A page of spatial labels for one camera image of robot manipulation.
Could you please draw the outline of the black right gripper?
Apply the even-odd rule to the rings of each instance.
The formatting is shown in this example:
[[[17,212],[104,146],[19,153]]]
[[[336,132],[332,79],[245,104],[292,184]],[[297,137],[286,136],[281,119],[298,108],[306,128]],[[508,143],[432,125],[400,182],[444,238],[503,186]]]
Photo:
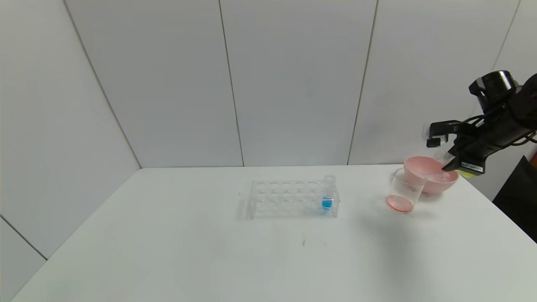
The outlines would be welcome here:
[[[442,167],[445,172],[462,171],[480,176],[485,174],[489,156],[508,145],[508,135],[502,132],[485,132],[480,135],[457,133],[453,146],[448,150],[452,159]]]

